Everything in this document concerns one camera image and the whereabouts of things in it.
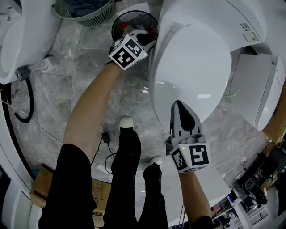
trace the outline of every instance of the white sneaker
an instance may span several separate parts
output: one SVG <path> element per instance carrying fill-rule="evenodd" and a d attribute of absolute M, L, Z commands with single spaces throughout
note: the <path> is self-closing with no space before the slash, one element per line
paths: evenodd
<path fill-rule="evenodd" d="M 120 119 L 119 131 L 120 131 L 120 128 L 127 129 L 127 128 L 131 128 L 131 127 L 134 127 L 133 119 L 131 117 L 124 116 Z"/>
<path fill-rule="evenodd" d="M 156 157 L 153 157 L 151 162 L 150 162 L 150 165 L 152 165 L 153 163 L 156 163 L 157 165 L 161 165 L 162 162 L 163 162 L 163 159 L 160 157 L 160 156 L 156 156 Z"/>

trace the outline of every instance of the marble floor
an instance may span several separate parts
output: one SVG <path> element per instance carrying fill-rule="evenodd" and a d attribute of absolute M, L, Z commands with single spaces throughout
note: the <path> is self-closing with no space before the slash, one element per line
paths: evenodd
<path fill-rule="evenodd" d="M 139 2 L 124 0 L 117 3 L 117 10 Z M 158 18 L 162 0 L 147 2 L 152 13 Z M 31 168 L 38 168 L 45 163 L 55 169 L 68 118 L 84 90 L 108 60 L 108 50 L 112 43 L 111 26 L 115 18 L 116 16 L 96 28 L 82 27 L 63 20 L 50 51 L 59 59 L 58 67 L 50 74 L 33 72 L 30 77 L 35 101 L 33 121 L 28 124 L 20 123 L 14 116 L 15 110 L 9 108 L 17 140 Z M 238 54 L 233 53 L 232 74 Z M 118 121 L 124 115 L 133 117 L 135 130 L 142 142 L 142 156 L 136 182 L 144 184 L 143 169 L 152 157 L 161 155 L 164 158 L 164 190 L 170 188 L 172 179 L 178 177 L 177 174 L 168 174 L 168 167 L 173 166 L 165 156 L 164 141 L 168 137 L 168 131 L 160 125 L 152 110 L 147 63 L 146 59 L 127 70 L 114 85 L 107 112 L 98 131 L 98 139 L 103 131 L 108 131 L 111 150 L 116 152 L 119 137 Z M 12 83 L 12 106 L 29 112 L 29 94 L 25 83 Z M 250 164 L 267 142 L 263 133 L 248 124 L 225 98 L 202 124 L 202 129 L 210 143 L 212 164 L 228 185 L 232 184 L 242 170 L 240 164 L 243 156 Z M 103 165 L 109 155 L 107 145 L 102 143 L 95 163 Z M 107 161 L 109 167 L 112 157 L 110 159 Z M 92 178 L 110 182 L 109 175 L 96 169 L 96 164 L 92 165 Z M 143 202 L 144 193 L 140 188 L 136 188 L 136 204 L 140 206 L 136 210 L 137 216 L 140 209 L 142 210 Z"/>

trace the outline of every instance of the laundry basket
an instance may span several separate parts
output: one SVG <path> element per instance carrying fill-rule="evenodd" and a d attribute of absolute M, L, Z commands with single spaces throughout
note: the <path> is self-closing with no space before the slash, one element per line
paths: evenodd
<path fill-rule="evenodd" d="M 97 26 L 108 21 L 115 12 L 114 0 L 111 0 L 97 11 L 83 17 L 73 17 L 69 8 L 69 4 L 64 0 L 58 0 L 58 2 L 54 4 L 54 11 L 59 17 L 76 21 L 87 27 Z"/>

